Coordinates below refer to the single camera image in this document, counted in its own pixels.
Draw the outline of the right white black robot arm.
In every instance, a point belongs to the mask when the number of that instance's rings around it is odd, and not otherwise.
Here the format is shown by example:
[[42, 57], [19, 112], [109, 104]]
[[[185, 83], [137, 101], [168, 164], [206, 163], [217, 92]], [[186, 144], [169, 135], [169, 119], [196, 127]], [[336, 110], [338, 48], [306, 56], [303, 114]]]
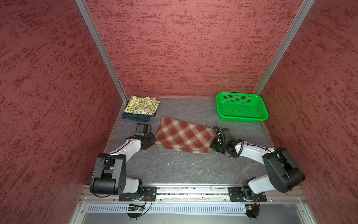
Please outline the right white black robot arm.
[[238, 196], [246, 201], [254, 201], [266, 191], [287, 193], [306, 179], [304, 171], [284, 147], [267, 148], [243, 140], [220, 138], [214, 138], [210, 147], [223, 155], [235, 159], [246, 157], [265, 166], [266, 175], [251, 178], [242, 185]]

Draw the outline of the yellow floral skirt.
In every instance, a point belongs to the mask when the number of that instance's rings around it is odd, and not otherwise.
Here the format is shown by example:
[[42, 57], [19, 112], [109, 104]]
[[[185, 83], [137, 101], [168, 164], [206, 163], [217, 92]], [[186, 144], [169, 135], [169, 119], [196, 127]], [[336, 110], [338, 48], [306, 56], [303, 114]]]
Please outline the yellow floral skirt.
[[159, 105], [160, 101], [156, 98], [131, 96], [124, 112], [138, 115], [154, 115]]

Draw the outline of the reddish brown skirt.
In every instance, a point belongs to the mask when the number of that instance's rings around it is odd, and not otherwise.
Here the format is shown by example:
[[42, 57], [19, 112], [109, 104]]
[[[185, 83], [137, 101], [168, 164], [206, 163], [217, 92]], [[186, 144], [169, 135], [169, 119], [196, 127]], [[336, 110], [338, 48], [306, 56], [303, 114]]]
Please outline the reddish brown skirt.
[[215, 137], [213, 128], [164, 116], [155, 134], [155, 145], [174, 151], [209, 154]]

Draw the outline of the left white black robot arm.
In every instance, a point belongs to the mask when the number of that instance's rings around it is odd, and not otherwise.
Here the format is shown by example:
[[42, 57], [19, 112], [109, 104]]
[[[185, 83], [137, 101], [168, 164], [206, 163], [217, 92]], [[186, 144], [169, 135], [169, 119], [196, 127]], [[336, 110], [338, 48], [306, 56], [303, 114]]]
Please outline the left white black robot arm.
[[143, 182], [127, 177], [127, 162], [140, 150], [147, 150], [156, 141], [154, 134], [132, 136], [118, 149], [100, 154], [96, 159], [89, 190], [97, 197], [122, 194], [143, 194]]

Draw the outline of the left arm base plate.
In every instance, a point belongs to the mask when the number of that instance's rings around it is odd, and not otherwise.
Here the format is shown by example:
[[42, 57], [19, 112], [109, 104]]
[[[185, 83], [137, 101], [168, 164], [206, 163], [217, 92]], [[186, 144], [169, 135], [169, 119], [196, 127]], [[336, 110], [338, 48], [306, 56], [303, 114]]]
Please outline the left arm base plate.
[[144, 186], [139, 193], [124, 193], [118, 198], [120, 202], [154, 202], [157, 195], [157, 187]]

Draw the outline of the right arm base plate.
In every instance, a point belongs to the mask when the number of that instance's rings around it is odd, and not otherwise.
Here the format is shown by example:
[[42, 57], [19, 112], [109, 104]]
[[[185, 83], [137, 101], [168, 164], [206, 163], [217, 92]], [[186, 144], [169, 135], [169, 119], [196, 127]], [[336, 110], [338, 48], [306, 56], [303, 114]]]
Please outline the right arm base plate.
[[231, 202], [266, 202], [267, 198], [265, 193], [253, 194], [249, 193], [246, 188], [243, 187], [228, 187], [228, 195]]

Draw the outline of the green plastic basket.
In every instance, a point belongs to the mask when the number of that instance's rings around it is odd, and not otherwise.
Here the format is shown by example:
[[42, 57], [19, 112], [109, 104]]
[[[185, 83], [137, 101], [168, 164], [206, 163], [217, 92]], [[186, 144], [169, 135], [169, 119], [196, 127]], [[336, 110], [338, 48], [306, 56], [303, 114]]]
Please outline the green plastic basket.
[[220, 92], [216, 104], [222, 121], [259, 123], [269, 118], [264, 100], [255, 94]]

